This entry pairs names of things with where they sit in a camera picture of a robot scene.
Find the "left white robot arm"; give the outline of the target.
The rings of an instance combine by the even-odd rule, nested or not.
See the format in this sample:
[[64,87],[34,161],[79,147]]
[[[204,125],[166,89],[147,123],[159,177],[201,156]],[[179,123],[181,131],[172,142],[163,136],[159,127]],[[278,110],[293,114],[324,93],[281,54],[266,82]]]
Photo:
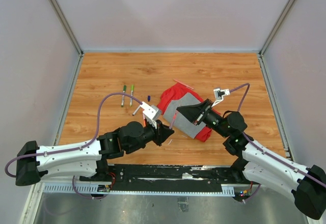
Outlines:
[[149,142],[161,146],[174,130],[160,120],[156,126],[132,121],[100,135],[94,141],[62,146],[39,146],[36,141],[25,143],[17,154],[15,184],[29,186],[53,177],[94,177],[105,180],[109,168],[100,163],[145,148]]

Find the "purple pen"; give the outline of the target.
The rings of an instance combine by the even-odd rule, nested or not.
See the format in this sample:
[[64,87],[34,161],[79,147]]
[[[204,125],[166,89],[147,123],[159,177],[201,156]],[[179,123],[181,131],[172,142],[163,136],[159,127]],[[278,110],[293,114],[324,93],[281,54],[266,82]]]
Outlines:
[[171,123],[170,123],[169,129],[172,129],[172,128],[173,128],[174,123],[175,123],[175,120],[174,120],[174,117],[173,117],[172,120],[171,120]]

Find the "white marker green end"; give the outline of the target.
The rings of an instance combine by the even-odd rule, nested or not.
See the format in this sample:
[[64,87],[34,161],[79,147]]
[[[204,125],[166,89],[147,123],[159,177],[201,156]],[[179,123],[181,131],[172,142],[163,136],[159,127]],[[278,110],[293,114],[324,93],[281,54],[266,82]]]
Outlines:
[[134,91],[131,91],[131,87],[130,87],[130,96],[131,96],[131,97],[130,97],[130,101],[129,101],[129,106],[130,106],[130,107],[132,107],[132,104],[133,104],[133,98],[132,98],[132,97],[133,97],[133,92],[134,92]]

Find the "orange white pen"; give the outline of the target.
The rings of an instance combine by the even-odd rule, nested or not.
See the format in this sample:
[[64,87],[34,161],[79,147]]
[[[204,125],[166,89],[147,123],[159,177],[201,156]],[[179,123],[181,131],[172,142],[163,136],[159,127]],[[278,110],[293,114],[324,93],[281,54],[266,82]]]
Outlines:
[[125,101],[125,93],[122,92],[123,95],[122,95],[122,101],[121,101],[121,107],[124,107],[124,101]]

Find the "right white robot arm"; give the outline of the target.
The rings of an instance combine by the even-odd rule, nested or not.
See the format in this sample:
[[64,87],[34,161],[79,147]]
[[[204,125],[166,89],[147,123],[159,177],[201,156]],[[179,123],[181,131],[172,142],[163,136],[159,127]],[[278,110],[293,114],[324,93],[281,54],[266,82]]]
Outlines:
[[231,170],[236,183],[245,180],[264,185],[294,202],[299,211],[315,220],[325,212],[325,171],[317,165],[288,160],[261,145],[245,133],[247,124],[240,112],[226,111],[222,116],[212,108],[212,101],[180,106],[177,111],[194,125],[207,127],[225,138],[226,150],[237,156]]

